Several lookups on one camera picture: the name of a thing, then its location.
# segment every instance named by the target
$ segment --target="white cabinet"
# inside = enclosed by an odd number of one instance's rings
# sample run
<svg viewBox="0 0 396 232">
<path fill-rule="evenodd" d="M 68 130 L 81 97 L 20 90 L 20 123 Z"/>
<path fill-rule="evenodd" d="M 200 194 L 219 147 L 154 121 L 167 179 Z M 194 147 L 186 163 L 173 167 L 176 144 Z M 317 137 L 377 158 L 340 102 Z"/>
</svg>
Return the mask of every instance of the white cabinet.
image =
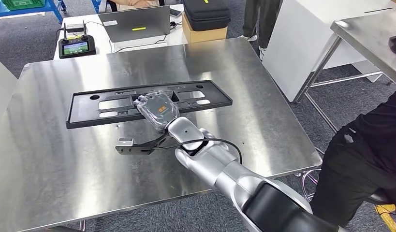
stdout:
<svg viewBox="0 0 396 232">
<path fill-rule="evenodd" d="M 0 121 L 16 84 L 17 78 L 0 62 Z"/>
<path fill-rule="evenodd" d="M 396 4 L 389 0 L 283 0 L 263 65 L 292 102 L 326 53 L 334 20 L 393 10 Z M 362 73 L 376 69 L 342 41 L 325 68 L 357 62 Z"/>
</svg>

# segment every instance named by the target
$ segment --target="antenna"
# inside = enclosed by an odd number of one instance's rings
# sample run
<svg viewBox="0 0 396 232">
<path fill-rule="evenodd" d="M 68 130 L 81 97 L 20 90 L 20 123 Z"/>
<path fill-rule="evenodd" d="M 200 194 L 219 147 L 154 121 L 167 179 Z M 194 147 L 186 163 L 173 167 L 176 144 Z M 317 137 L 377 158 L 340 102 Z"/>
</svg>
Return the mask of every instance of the antenna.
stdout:
<svg viewBox="0 0 396 232">
<path fill-rule="evenodd" d="M 84 21 L 83 21 L 83 27 L 84 27 L 84 36 L 87 35 L 87 26 L 85 25 Z"/>
<path fill-rule="evenodd" d="M 64 40 L 67 40 L 67 27 L 65 26 L 65 23 L 64 23 Z"/>
</svg>

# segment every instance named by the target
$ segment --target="black tray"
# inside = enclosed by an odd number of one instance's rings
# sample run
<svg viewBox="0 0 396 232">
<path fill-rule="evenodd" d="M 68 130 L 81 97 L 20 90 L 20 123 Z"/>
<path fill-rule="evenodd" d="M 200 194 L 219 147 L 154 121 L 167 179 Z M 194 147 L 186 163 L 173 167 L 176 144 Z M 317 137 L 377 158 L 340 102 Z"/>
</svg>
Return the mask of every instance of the black tray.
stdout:
<svg viewBox="0 0 396 232">
<path fill-rule="evenodd" d="M 74 129 L 143 119 L 133 101 L 159 90 L 178 105 L 180 113 L 232 105 L 232 99 L 210 80 L 105 89 L 74 93 L 65 124 Z"/>
</svg>

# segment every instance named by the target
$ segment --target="gray carpet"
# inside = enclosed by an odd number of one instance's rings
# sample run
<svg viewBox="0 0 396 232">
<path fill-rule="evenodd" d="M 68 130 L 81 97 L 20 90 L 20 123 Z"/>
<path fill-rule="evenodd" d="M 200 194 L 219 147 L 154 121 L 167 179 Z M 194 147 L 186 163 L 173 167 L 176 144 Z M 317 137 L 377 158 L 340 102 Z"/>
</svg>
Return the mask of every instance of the gray carpet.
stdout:
<svg viewBox="0 0 396 232">
<path fill-rule="evenodd" d="M 93 14 L 91 0 L 65 0 L 67 16 Z M 228 38 L 242 34 L 243 0 L 227 1 L 232 20 L 228 27 Z M 56 44 L 56 30 L 59 28 L 54 14 L 36 15 L 0 20 L 0 61 L 15 75 L 19 76 L 27 63 L 50 60 Z M 256 42 L 252 43 L 258 52 Z M 351 65 L 323 71 L 320 80 L 334 79 L 359 72 Z M 385 101 L 396 85 L 388 84 L 387 78 L 376 83 L 366 79 L 352 80 L 312 89 L 311 96 L 329 115 L 336 126 L 340 127 L 353 120 L 358 114 L 366 113 Z M 311 141 L 325 150 L 333 133 L 326 126 L 314 108 L 302 99 L 299 104 L 290 105 Z M 300 179 L 293 175 L 279 178 L 296 191 L 301 192 Z M 68 226 L 77 228 L 78 224 Z M 374 206 L 364 203 L 354 219 L 347 226 L 351 232 L 377 231 L 389 229 L 374 211 Z M 90 232 L 124 231 L 246 231 L 242 220 L 232 205 L 218 192 L 194 196 L 148 206 L 129 212 L 94 218 L 87 221 Z"/>
</svg>

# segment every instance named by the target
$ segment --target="laptop lid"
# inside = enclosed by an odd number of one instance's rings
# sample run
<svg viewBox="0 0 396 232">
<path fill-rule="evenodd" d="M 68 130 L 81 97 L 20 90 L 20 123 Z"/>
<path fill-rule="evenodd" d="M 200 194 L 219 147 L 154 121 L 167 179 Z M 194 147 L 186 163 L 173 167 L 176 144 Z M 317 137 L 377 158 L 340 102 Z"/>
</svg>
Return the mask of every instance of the laptop lid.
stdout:
<svg viewBox="0 0 396 232">
<path fill-rule="evenodd" d="M 169 34 L 169 6 L 111 12 L 98 17 L 113 43 Z"/>
</svg>

